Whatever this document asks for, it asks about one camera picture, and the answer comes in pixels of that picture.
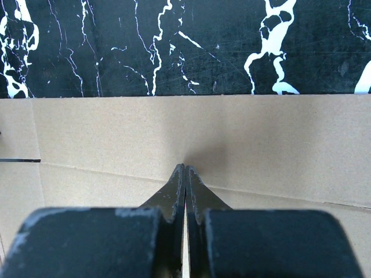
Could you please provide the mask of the brown cardboard box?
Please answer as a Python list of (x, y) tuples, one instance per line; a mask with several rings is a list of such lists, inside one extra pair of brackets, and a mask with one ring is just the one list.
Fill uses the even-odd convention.
[(319, 209), (370, 276), (370, 96), (1, 100), (1, 256), (34, 210), (137, 207), (175, 165), (233, 208)]

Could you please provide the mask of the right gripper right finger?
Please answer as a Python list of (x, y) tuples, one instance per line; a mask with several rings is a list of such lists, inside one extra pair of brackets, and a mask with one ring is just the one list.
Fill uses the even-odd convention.
[(340, 222), (321, 210), (234, 210), (185, 168), (191, 277), (362, 277)]

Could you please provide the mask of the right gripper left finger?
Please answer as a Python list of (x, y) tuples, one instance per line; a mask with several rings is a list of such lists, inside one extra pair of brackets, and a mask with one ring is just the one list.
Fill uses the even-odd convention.
[(22, 223), (2, 277), (181, 277), (186, 168), (144, 204), (48, 207)]

